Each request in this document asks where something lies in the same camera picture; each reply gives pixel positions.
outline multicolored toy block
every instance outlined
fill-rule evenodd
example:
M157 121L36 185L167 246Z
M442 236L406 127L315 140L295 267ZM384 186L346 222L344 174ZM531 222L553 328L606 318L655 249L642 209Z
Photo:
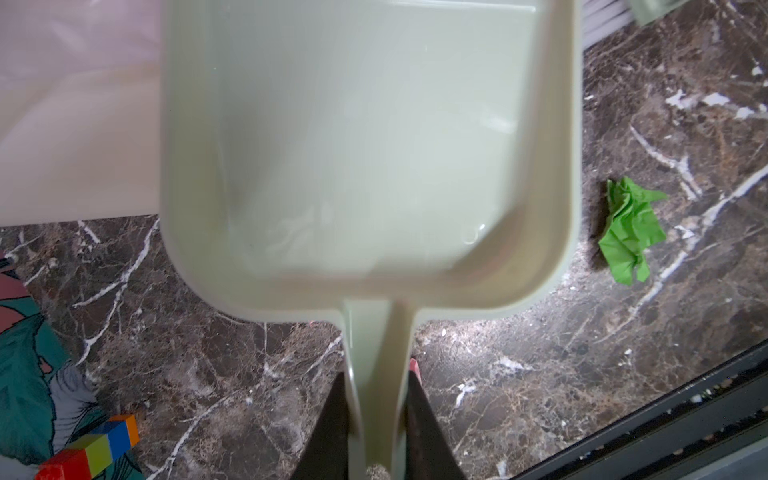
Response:
M35 480L82 480L91 478L84 450L61 450L40 465Z
M35 480L91 480L138 441L136 417L115 415L40 465Z
M125 422L128 428L128 436L131 438L131 447L139 443L139 430L136 428L136 417L133 415L114 415L109 418L110 422Z

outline pale green dustpan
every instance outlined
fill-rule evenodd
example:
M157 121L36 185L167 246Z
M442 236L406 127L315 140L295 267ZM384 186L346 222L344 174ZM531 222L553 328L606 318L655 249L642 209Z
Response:
M414 329L552 288L580 212L576 0L170 0L161 226L208 303L343 332L350 478L402 478Z

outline yellow block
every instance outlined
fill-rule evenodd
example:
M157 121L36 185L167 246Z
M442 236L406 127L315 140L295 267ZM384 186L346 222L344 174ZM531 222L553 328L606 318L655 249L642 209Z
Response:
M112 463L109 438L106 435L83 435L76 442L66 446L67 450L85 450L91 477L100 474Z

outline dark brown marble floor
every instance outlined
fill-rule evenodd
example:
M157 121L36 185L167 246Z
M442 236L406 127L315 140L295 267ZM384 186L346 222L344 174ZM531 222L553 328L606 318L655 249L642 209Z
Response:
M560 286L510 318L432 322L425 388L471 479L512 475L768 338L768 4L689 2L584 57L584 221ZM646 283L597 249L604 182L664 190ZM6 228L19 273L109 412L137 412L162 478L287 478L339 333L220 315L156 217Z

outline green tissue paper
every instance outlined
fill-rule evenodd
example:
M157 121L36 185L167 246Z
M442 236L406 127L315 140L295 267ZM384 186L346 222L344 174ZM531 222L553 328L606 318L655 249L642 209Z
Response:
M631 285L635 267L637 279L644 282L650 270L643 250L667 239L650 202L664 200L667 195L645 190L624 177L618 183L608 181L607 197L609 214L600 250L617 282Z

